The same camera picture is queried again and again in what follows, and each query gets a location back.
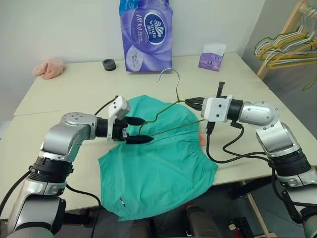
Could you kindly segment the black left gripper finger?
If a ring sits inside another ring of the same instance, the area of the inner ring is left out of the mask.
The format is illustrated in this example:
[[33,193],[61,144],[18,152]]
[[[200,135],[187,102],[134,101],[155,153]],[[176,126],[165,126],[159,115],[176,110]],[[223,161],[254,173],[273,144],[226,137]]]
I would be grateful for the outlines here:
[[145,120],[138,117],[126,117],[126,121],[129,125],[143,125]]
[[148,135],[128,135],[126,144],[145,144],[153,141],[153,137]]

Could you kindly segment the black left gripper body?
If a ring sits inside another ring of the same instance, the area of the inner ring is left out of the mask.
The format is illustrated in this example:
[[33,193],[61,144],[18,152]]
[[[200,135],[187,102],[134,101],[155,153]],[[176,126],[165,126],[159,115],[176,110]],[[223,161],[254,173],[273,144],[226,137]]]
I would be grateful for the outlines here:
[[125,141],[127,139],[127,127],[128,122],[126,118],[123,118],[122,120],[116,119],[112,127],[112,140]]

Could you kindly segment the wire hanger with silver hook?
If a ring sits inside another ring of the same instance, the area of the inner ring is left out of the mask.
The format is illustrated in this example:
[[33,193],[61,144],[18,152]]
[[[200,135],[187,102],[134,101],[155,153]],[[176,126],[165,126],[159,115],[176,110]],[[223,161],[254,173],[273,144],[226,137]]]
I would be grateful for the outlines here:
[[[173,69],[173,68],[166,68],[164,70],[162,70],[160,73],[159,73],[159,79],[156,80],[156,82],[159,82],[161,80],[161,77],[163,75],[163,73],[166,73],[166,72],[175,72],[178,79],[177,79],[177,84],[175,86],[175,93],[176,93],[176,101],[172,104],[170,104],[169,106],[167,106],[165,109],[159,111],[156,115],[155,115],[155,118],[153,120],[146,120],[140,127],[139,127],[139,130],[138,130],[138,134],[141,135],[141,131],[142,131],[142,128],[147,125],[147,124],[150,124],[150,123],[154,123],[157,121],[158,117],[160,114],[162,114],[163,112],[167,111],[169,108],[173,107],[174,105],[176,104],[179,104],[179,103],[184,103],[185,101],[184,100],[181,100],[180,97],[179,97],[179,94],[178,94],[178,86],[179,86],[179,83],[180,83],[180,75],[179,73]],[[176,129],[179,129],[179,128],[182,128],[182,127],[186,127],[186,126],[190,126],[190,125],[193,125],[193,124],[197,124],[197,123],[200,123],[200,122],[203,122],[205,121],[204,119],[201,119],[201,120],[197,120],[197,121],[194,121],[194,122],[190,122],[190,123],[187,123],[187,124],[183,124],[183,125],[180,125],[180,126],[177,126],[177,127],[173,127],[173,128],[170,128],[170,129],[167,129],[167,130],[164,130],[164,131],[161,131],[161,132],[156,132],[154,134],[151,135],[151,137],[155,136],[155,135],[159,135],[159,134],[163,134],[163,133],[166,133],[166,132],[169,132],[169,131],[173,131],[173,130],[176,130]]]

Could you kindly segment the green shorts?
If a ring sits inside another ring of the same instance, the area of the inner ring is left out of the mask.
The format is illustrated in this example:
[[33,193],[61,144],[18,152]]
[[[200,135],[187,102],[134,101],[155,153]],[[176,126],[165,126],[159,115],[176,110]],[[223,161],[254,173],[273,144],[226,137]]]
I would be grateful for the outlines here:
[[131,117],[149,124],[132,126],[153,136],[145,144],[119,143],[99,158],[101,203],[121,221],[153,217],[208,190],[217,164],[202,151],[196,115],[187,107],[149,96],[129,101]]

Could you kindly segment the black right wrist connector stub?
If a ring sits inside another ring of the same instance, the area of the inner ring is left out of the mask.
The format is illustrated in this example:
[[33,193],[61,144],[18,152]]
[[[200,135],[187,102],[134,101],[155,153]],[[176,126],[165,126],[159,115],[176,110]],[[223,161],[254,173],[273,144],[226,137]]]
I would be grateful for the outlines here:
[[225,85],[225,82],[222,82],[222,81],[219,82],[217,94],[216,94],[217,98],[221,98],[224,85]]

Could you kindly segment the purple tissue box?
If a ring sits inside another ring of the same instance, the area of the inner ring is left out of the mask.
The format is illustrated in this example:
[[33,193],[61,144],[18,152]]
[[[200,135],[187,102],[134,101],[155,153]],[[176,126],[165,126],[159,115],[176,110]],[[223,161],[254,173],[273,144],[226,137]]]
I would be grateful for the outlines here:
[[221,43],[208,43],[204,45],[200,55],[198,67],[212,71],[219,71],[225,53],[226,45]]

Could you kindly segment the black round puck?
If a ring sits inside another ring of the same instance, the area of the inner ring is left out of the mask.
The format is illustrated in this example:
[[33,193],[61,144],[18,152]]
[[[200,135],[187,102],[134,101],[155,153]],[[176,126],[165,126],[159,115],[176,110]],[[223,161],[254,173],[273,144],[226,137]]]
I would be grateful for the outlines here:
[[113,59],[105,59],[102,61],[102,65],[104,70],[106,71],[113,71],[116,70],[116,63]]

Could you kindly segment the purple Vinda tissue pack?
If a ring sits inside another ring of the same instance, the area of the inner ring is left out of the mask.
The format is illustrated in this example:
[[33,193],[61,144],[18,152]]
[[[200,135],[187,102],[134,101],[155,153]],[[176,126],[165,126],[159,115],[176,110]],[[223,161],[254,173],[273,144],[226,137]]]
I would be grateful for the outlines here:
[[160,72],[172,67],[169,0],[120,0],[119,16],[127,72]]

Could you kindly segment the pink cloth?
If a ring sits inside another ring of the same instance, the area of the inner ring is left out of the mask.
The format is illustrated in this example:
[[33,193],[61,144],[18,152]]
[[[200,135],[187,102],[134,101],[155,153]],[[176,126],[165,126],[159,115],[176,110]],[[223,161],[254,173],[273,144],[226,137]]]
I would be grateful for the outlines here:
[[40,76],[44,80],[53,79],[61,75],[66,69],[66,64],[60,59],[48,59],[33,69],[34,76]]

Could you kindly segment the dark rounded shape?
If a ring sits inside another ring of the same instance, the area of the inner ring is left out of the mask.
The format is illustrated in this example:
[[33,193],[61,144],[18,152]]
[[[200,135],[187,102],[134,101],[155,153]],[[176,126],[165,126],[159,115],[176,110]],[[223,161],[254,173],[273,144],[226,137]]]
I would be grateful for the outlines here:
[[189,205],[186,208],[186,216],[189,221],[190,231],[194,237],[218,238],[217,228],[203,208]]

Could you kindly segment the wooden clothes rack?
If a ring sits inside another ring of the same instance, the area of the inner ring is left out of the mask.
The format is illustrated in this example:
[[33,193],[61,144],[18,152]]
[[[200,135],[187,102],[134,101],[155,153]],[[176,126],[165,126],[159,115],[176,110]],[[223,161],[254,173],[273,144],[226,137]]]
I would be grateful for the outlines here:
[[263,62],[257,73],[262,80],[269,70],[317,64],[317,7],[299,0],[282,32],[260,40],[254,55]]

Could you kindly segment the wooden table leg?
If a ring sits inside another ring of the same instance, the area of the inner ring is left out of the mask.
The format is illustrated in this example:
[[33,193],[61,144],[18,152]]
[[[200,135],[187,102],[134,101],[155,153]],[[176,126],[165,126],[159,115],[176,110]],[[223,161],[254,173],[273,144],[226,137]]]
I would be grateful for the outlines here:
[[261,215],[252,195],[249,192],[247,192],[246,195],[247,195],[247,199],[248,199],[248,201],[249,201],[249,203],[250,203],[250,205],[251,205],[251,207],[252,207],[252,209],[257,217],[257,220],[262,228],[262,231],[264,233],[263,235],[258,236],[258,238],[271,238],[270,233],[266,227],[266,224],[262,218],[262,215]]

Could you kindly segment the black table frame bar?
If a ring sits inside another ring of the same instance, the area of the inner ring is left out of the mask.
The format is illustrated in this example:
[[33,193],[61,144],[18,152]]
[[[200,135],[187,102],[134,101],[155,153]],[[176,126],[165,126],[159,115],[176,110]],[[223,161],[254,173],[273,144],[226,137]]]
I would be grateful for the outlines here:
[[235,200],[237,198],[246,195],[256,189],[266,186],[271,183],[271,176],[255,178],[246,181],[246,184],[242,184],[244,181],[234,183],[233,187],[230,189],[228,195],[231,199]]

